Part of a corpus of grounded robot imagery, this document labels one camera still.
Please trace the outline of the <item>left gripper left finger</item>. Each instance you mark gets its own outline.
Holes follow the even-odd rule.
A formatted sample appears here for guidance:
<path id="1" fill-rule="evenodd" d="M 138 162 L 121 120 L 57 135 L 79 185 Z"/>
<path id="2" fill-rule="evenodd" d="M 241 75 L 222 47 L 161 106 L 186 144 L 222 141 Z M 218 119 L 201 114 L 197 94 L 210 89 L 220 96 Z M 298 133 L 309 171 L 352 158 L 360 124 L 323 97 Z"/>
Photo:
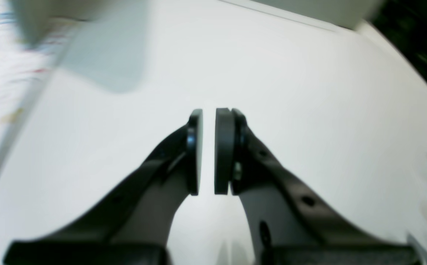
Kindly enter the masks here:
<path id="1" fill-rule="evenodd" d="M 15 240 L 5 265 L 170 265 L 176 211 L 199 193 L 203 111 L 162 140 L 82 216 L 36 240 Z"/>

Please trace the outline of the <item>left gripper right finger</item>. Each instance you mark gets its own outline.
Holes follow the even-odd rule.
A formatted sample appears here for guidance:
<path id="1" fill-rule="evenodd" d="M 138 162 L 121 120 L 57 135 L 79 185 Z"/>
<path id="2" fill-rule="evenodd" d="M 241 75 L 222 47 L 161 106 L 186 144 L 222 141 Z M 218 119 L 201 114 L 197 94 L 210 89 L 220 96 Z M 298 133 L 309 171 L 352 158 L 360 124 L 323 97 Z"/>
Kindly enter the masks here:
<path id="1" fill-rule="evenodd" d="M 260 265 L 418 265 L 408 244 L 372 236 L 287 170 L 238 109 L 216 109 L 214 191 L 238 196 Z"/>

